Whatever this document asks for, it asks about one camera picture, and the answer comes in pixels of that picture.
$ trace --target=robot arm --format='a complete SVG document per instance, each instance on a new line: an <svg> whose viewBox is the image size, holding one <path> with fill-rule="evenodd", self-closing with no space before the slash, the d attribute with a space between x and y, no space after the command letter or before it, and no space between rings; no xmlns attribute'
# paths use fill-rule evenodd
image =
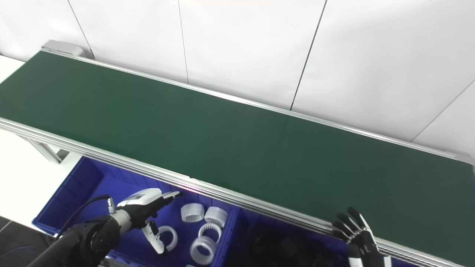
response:
<svg viewBox="0 0 475 267"><path fill-rule="evenodd" d="M354 208L348 213L338 213L338 221L332 225L336 228L333 235L348 244L350 267L391 267L391 257L380 253L370 226L364 217Z"/></svg>
<svg viewBox="0 0 475 267"><path fill-rule="evenodd" d="M117 210L109 201L111 214L73 225L28 267L96 267L117 246L120 236L134 228L147 229L144 234L157 253L166 252L158 231L152 239L147 234L154 225L148 218L156 218L158 210L180 195L178 191L162 194L158 188L148 188L120 202Z"/></svg>

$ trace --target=blue plastic crate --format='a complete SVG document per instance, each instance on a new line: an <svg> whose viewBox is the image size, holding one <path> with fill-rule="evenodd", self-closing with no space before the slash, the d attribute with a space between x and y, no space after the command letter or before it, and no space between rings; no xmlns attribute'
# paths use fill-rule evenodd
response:
<svg viewBox="0 0 475 267"><path fill-rule="evenodd" d="M187 264L198 266L192 259L189 249L197 237L204 220L196 223L181 221L181 207L187 203L198 202L208 208L217 206L228 211L228 219L223 229L216 255L211 267L225 266L229 250L244 250L243 238L248 229L256 224L267 224L282 233L295 230L302 231L308 238L321 241L334 252L342 264L346 260L346 245L339 239L321 235L297 226L282 222L255 212L215 200L200 194L186 191L153 178L130 172L103 162L81 158L66 177L43 210L33 220L33 224L49 234L56 234L73 212L89 198L109 194L116 203L131 194L145 188L156 187L163 192L182 191L184 196L177 198L170 205L158 212L155 219L157 226L170 225L178 233L178 244L167 257L157 255L145 239L141 230L133 229L122 235L120 244L111 250L109 256L134 267L185 267ZM108 213L105 201L98 201L87 206L71 223ZM411 264L393 259L394 267L409 267Z"/></svg>

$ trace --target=panel seam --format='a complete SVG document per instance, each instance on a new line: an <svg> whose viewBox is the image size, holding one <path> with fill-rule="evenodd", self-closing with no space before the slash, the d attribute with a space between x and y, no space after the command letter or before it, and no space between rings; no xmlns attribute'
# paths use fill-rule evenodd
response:
<svg viewBox="0 0 475 267"><path fill-rule="evenodd" d="M302 77L304 76L305 68L307 67L307 62L308 62L308 58L310 57L310 52L312 51L312 47L314 46L315 37L317 36L317 31L318 31L318 28L320 27L320 22L322 22L323 12L325 12L325 7L326 7L327 1L328 0L325 0L325 3L323 4L322 13L320 14L320 18L318 19L317 27L315 28L315 33L313 34L313 39L312 39L312 42L310 43L310 48L308 49L307 58L305 59L304 67L302 69L302 73L300 74L300 78L298 80L297 88L295 89L294 98L292 99L292 104L290 104L290 109L289 110L292 110L292 108L294 107L295 98L297 97L297 92L298 92L298 89L300 87L300 82L302 81Z"/></svg>
<svg viewBox="0 0 475 267"><path fill-rule="evenodd" d="M473 79L473 81L471 81L454 99L452 99L452 101L450 101L450 103L449 103L446 107L444 107L444 108L442 109L442 111L439 112L439 113L426 125L426 127L424 127L424 128L416 135L416 137L412 138L411 143L412 143L416 138L418 138L419 135L420 135L423 131L425 131L437 118L439 118L440 115L442 115L442 113L443 113L448 107L450 107L450 105L452 105L452 103L455 102L474 82L475 82L475 79Z"/></svg>
<svg viewBox="0 0 475 267"><path fill-rule="evenodd" d="M7 224L5 224L5 226L0 229L0 232L2 232L11 222L12 222L12 220L7 222Z"/></svg>
<svg viewBox="0 0 475 267"><path fill-rule="evenodd" d="M77 19L76 12L74 12L73 6L71 5L71 2L69 0L67 0L67 3L69 4L69 7L71 8L71 11L73 12L74 18L76 19L76 22L79 26L79 29L81 29L84 40L86 40L87 46L89 47L89 51L91 51L92 59L95 59L94 52L92 51L91 45L89 44L89 41L86 38L86 34L84 33L84 30L83 30L83 27L81 26L81 23L79 23L79 20Z"/></svg>
<svg viewBox="0 0 475 267"><path fill-rule="evenodd" d="M185 56L185 71L186 71L186 82L190 84L190 80L188 79L188 63L186 62L186 50L185 50L185 37L183 34L183 22L181 21L181 8L180 8L180 0L178 1L178 14L180 15L180 27L181 27L181 41L183 42L183 55Z"/></svg>

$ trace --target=cable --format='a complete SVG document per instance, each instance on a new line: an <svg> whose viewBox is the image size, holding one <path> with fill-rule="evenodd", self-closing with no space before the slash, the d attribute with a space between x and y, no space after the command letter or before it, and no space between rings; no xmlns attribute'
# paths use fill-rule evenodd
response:
<svg viewBox="0 0 475 267"><path fill-rule="evenodd" d="M86 201L84 204L82 204L77 210L67 219L67 221L64 223L63 227L61 227L61 230L58 232L58 235L55 238L55 242L63 235L64 231L66 230L66 227L68 224L76 217L78 213L80 213L87 205L91 204L92 202L96 202L98 200L106 200L111 198L108 194L105 195L100 195L97 197L93 197Z"/></svg>

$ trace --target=conveyor leg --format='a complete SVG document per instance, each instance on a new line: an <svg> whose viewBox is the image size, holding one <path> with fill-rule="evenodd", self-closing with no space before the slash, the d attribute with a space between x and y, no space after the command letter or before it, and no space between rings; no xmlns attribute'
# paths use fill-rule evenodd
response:
<svg viewBox="0 0 475 267"><path fill-rule="evenodd" d="M60 149L58 153L55 153L49 145L45 143L41 143L38 141L35 141L33 139L29 139L27 137L21 136L21 138L25 139L28 141L36 150L38 150L47 160L54 162L56 164L60 164L64 158L69 154L69 151L66 151L64 149Z"/></svg>

